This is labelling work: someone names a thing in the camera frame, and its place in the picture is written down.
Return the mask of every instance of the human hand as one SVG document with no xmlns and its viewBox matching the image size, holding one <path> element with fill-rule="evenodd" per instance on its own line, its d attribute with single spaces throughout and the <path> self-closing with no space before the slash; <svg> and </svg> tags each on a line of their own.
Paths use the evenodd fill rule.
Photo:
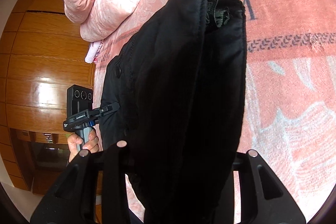
<svg viewBox="0 0 336 224">
<path fill-rule="evenodd" d="M 98 141 L 99 138 L 97 136 L 96 130 L 93 128 L 89 133 L 89 141 L 84 144 L 83 149 L 87 149 L 91 153 L 98 152 L 99 151 Z M 71 162 L 78 153 L 77 144 L 81 144 L 82 142 L 83 139 L 75 133 L 71 134 L 68 137 L 68 146 L 70 150 L 69 162 Z"/>
</svg>

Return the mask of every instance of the finger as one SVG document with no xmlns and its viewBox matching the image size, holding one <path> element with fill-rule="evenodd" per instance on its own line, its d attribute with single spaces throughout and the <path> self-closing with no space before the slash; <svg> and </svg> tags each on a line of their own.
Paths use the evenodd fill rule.
<svg viewBox="0 0 336 224">
<path fill-rule="evenodd" d="M 90 150 L 90 152 L 91 152 L 91 153 L 96 153 L 96 152 L 99 152 L 99 145 L 98 145 L 98 144 L 96 144 L 96 145 L 95 145 L 95 147 L 94 147 L 94 148 L 92 148 L 92 149 Z"/>
<path fill-rule="evenodd" d="M 77 134 L 71 134 L 68 137 L 68 146 L 69 146 L 69 150 L 70 153 L 72 154 L 77 154 L 77 144 L 81 144 L 83 142 L 82 138 L 80 138 Z"/>
<path fill-rule="evenodd" d="M 99 142 L 99 138 L 96 136 L 92 141 L 88 141 L 84 146 L 83 149 L 91 150 L 96 146 L 96 144 Z"/>
<path fill-rule="evenodd" d="M 92 128 L 92 130 L 89 133 L 89 141 L 94 140 L 95 137 L 97 137 L 97 133 L 96 133 L 96 130 L 94 128 Z"/>
</svg>

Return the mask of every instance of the camera lens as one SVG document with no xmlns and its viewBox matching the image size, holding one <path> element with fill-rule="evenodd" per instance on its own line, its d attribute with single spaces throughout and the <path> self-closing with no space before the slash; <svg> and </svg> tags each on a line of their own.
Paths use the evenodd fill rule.
<svg viewBox="0 0 336 224">
<path fill-rule="evenodd" d="M 82 91 L 82 92 L 81 92 L 81 98 L 82 98 L 83 100 L 86 99 L 86 92 L 85 92 L 85 91 Z"/>
</svg>

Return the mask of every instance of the black button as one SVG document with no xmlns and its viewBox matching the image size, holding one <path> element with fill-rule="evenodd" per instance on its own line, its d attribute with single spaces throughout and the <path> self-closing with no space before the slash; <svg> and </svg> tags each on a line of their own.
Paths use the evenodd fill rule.
<svg viewBox="0 0 336 224">
<path fill-rule="evenodd" d="M 120 78 L 121 75 L 121 68 L 119 65 L 116 65 L 114 67 L 114 75 L 116 76 L 116 78 Z"/>
</svg>

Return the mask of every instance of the black garment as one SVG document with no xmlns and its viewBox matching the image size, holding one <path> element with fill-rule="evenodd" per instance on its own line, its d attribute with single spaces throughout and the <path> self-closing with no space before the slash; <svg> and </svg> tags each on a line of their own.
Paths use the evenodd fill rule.
<svg viewBox="0 0 336 224">
<path fill-rule="evenodd" d="M 107 66 L 104 149 L 126 140 L 145 223 L 209 223 L 241 134 L 246 67 L 240 0 L 169 0 Z"/>
</svg>

